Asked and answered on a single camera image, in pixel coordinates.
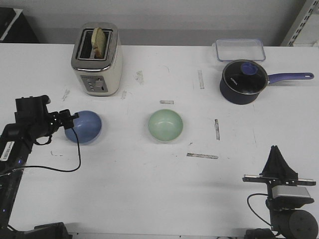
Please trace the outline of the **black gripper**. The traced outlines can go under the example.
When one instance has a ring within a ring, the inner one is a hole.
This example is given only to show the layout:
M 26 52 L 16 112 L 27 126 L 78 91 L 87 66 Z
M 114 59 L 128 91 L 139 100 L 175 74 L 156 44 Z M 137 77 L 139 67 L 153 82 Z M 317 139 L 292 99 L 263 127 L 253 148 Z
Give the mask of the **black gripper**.
M 79 114 L 74 113 L 71 115 L 70 110 L 52 113 L 45 112 L 40 122 L 32 127 L 32 137 L 49 137 L 57 132 L 60 127 L 70 129 L 74 126 L 74 118 L 79 118 Z
M 277 176 L 274 163 L 276 160 Z M 272 145 L 266 164 L 262 172 L 257 175 L 245 174 L 242 178 L 244 182 L 265 183 L 272 193 L 272 188 L 275 186 L 315 186 L 316 181 L 312 179 L 298 179 L 299 175 L 295 172 L 283 158 L 277 145 Z

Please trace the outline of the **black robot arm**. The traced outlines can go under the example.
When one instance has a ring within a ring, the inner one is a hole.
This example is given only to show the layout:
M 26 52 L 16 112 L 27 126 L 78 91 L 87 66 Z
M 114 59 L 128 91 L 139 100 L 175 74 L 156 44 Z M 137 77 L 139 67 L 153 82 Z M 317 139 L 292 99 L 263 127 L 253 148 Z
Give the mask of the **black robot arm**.
M 36 226 L 30 231 L 18 231 L 9 225 L 9 219 L 19 189 L 29 154 L 37 139 L 52 135 L 61 126 L 73 128 L 78 113 L 71 115 L 69 110 L 48 113 L 39 111 L 17 111 L 15 123 L 5 126 L 0 136 L 0 237 L 2 239 L 70 239 L 66 226 L 51 223 Z
M 267 185 L 265 204 L 270 213 L 269 228 L 247 229 L 246 239 L 276 239 L 278 236 L 286 239 L 317 238 L 319 225 L 315 217 L 301 209 L 314 202 L 307 187 L 316 185 L 316 182 L 299 178 L 276 145 L 271 147 L 262 172 L 257 176 L 244 175 L 242 180 Z

